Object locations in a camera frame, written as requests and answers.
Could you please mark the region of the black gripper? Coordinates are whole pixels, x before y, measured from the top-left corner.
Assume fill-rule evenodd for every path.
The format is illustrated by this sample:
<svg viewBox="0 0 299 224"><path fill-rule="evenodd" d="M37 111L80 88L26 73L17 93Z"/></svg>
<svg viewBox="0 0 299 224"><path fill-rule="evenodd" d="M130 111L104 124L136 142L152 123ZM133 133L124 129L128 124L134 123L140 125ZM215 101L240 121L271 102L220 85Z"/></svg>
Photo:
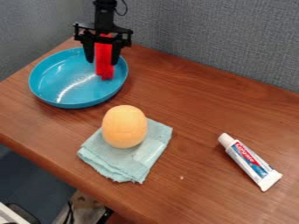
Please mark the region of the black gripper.
<svg viewBox="0 0 299 224"><path fill-rule="evenodd" d="M114 12L114 5L96 5L94 21L73 24L73 38L82 43L88 63L94 59L94 43L112 44L112 65L117 63L121 47L132 45L133 31L114 25Z"/></svg>

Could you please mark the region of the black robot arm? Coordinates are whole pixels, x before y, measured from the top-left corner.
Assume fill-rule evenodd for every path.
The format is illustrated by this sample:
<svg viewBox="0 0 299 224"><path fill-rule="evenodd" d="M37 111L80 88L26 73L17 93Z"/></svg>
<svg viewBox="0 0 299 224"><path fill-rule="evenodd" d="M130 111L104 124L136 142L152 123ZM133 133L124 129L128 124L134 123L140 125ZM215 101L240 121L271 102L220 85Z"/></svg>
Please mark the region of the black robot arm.
<svg viewBox="0 0 299 224"><path fill-rule="evenodd" d="M114 24L117 14L117 0L94 0L94 20L90 23L73 24L73 39L82 44L88 63L94 59L94 45L110 46L109 64L117 63L120 52L124 47L132 45L133 31Z"/></svg>

